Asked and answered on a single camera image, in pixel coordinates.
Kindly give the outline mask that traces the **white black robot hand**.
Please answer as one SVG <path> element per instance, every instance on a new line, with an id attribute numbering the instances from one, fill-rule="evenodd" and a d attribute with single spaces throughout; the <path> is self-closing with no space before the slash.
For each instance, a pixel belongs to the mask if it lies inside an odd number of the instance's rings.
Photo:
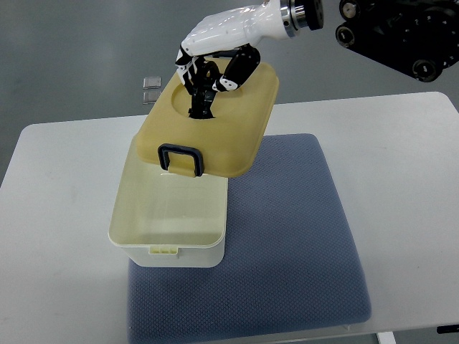
<path id="1" fill-rule="evenodd" d="M 214 79 L 215 92 L 233 91 L 259 64 L 255 46 L 264 38 L 290 39 L 308 27 L 323 27 L 321 1 L 264 1 L 204 17 L 183 39 L 176 58 L 177 75 L 192 94 L 200 83 L 205 57 L 237 50 L 227 70 Z"/>

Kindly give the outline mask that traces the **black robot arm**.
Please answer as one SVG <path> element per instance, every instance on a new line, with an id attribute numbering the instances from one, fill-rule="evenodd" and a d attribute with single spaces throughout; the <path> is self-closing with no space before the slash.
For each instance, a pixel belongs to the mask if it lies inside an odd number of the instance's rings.
<path id="1" fill-rule="evenodd" d="M 341 1 L 344 48 L 420 82 L 458 62 L 457 1 Z"/>

